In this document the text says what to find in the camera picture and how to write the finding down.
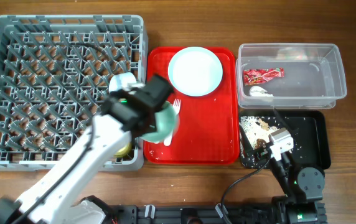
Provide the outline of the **light blue plate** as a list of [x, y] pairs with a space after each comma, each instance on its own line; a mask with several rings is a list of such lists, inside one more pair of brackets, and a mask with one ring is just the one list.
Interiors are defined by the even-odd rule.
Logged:
[[211, 50], [186, 47], [171, 58], [167, 74], [177, 91], [199, 97], [217, 89], [223, 78], [223, 67]]

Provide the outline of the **yellow plastic cup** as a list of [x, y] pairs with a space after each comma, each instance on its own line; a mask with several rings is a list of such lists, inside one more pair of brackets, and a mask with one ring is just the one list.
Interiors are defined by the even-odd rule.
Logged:
[[114, 154], [114, 157], [122, 158], [122, 157], [126, 156], [127, 154], [129, 154], [131, 150], [132, 150], [132, 145], [131, 145], [131, 143], [129, 143], [129, 144], [125, 145], [124, 147], [122, 147], [120, 150], [118, 150]]

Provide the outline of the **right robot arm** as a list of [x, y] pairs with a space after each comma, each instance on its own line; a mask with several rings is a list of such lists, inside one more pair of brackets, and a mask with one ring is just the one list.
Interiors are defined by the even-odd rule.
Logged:
[[246, 110], [239, 115], [240, 160], [269, 169], [283, 190], [271, 203], [244, 205], [242, 223], [327, 223], [322, 203], [331, 165], [324, 115], [312, 110]]

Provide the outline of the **light blue bowl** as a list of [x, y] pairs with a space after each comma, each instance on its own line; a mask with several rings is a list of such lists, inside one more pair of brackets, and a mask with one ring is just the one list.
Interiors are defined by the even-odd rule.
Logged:
[[136, 77], [131, 72], [113, 75], [108, 86], [108, 93], [114, 91], [129, 90], [132, 85], [137, 83]]

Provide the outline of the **white plastic fork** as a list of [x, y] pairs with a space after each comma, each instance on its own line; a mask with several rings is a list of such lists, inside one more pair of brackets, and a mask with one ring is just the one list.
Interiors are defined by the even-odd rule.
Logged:
[[[174, 111], [176, 112], [176, 115], [179, 114], [180, 106], [181, 106], [181, 100], [178, 99], [178, 98], [176, 98], [176, 99], [174, 100], [174, 102], [173, 102], [173, 105], [172, 105]], [[165, 146], [170, 146], [170, 145], [171, 145], [172, 135], [174, 134], [174, 131], [175, 131], [175, 130], [173, 130], [173, 131], [168, 135], [168, 137], [165, 138], [165, 140], [164, 140], [164, 142], [163, 142]]]

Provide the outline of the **food scraps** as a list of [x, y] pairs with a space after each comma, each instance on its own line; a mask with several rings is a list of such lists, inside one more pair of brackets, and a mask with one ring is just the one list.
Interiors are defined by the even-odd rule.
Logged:
[[279, 129], [276, 126], [270, 126], [257, 116], [241, 117], [240, 126], [243, 128], [248, 142], [253, 149], [268, 143], [269, 135]]

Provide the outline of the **clear plastic bin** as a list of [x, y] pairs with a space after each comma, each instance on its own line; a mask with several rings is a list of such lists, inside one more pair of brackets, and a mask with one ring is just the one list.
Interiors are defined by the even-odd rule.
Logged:
[[[244, 84], [244, 70], [269, 68], [284, 68], [284, 77]], [[250, 96], [253, 86], [273, 96]], [[337, 100], [347, 96], [339, 48], [335, 44], [242, 44], [237, 58], [237, 95], [242, 108], [333, 108]]]

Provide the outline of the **white tissue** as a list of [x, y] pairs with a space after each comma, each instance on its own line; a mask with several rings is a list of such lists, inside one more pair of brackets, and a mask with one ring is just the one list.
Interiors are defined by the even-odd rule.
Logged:
[[272, 97], [273, 94], [268, 93], [267, 90], [260, 86], [253, 86], [250, 88], [250, 96], [254, 97]]

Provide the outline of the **mint green bowl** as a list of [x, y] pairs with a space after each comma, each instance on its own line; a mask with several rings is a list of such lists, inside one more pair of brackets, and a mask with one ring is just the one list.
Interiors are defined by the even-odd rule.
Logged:
[[162, 110], [155, 115], [154, 124], [150, 125], [151, 132], [143, 134], [140, 138], [147, 142], [164, 140], [179, 125], [179, 116], [176, 115], [172, 105], [165, 101]]

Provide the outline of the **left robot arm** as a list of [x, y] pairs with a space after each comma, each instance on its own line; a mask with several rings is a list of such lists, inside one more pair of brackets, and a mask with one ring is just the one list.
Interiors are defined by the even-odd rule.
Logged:
[[176, 126], [168, 102], [173, 86], [159, 75], [112, 91], [61, 160], [18, 199], [0, 198], [0, 223], [111, 223], [113, 212], [96, 197], [74, 204], [105, 162], [136, 138], [161, 141]]

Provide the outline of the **black plastic tray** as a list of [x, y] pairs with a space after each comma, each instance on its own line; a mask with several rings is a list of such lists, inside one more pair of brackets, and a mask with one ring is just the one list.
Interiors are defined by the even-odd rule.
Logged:
[[[298, 129], [297, 134], [292, 134], [294, 147], [290, 150], [293, 159], [299, 164], [312, 164], [326, 170], [331, 165], [329, 143], [324, 115], [319, 111], [310, 110], [278, 110], [285, 122], [292, 128]], [[273, 110], [252, 109], [242, 111], [239, 115], [257, 116], [270, 126], [283, 128], [276, 119]], [[248, 169], [257, 169], [264, 162], [257, 162], [253, 157], [248, 157], [243, 151], [240, 140], [240, 161]]]

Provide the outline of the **red plastic tray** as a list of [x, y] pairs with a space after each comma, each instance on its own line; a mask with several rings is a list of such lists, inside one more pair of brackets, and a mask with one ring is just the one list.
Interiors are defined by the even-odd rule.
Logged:
[[144, 156], [155, 164], [229, 165], [240, 152], [235, 57], [230, 50], [212, 47], [222, 64], [219, 86], [208, 95], [187, 96], [175, 91], [169, 102], [180, 100], [179, 125], [169, 146], [144, 143]]

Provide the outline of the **red snack wrapper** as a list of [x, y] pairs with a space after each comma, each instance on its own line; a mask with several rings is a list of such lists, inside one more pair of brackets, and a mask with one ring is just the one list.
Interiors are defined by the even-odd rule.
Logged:
[[243, 71], [245, 85], [256, 85], [271, 81], [274, 78], [283, 78], [284, 68], [249, 69]]

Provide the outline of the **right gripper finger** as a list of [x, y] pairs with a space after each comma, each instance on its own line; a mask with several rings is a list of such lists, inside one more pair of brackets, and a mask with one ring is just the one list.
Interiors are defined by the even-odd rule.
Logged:
[[240, 128], [241, 145], [243, 147], [243, 151], [244, 152], [252, 151], [253, 147], [252, 147], [252, 145], [251, 145], [251, 143], [250, 143], [250, 141], [249, 141], [249, 139], [248, 139], [243, 127], [239, 126], [239, 128]]
[[292, 129], [284, 120], [284, 118], [280, 115], [279, 111], [277, 109], [273, 109], [273, 113], [276, 117], [276, 119], [283, 125], [284, 128], [286, 128], [290, 134], [297, 134], [298, 129]]

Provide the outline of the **grey dishwasher rack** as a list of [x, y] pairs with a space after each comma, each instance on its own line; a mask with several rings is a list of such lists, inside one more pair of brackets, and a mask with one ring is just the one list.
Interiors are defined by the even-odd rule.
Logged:
[[100, 110], [113, 75], [146, 79], [138, 15], [0, 16], [0, 171], [52, 168]]

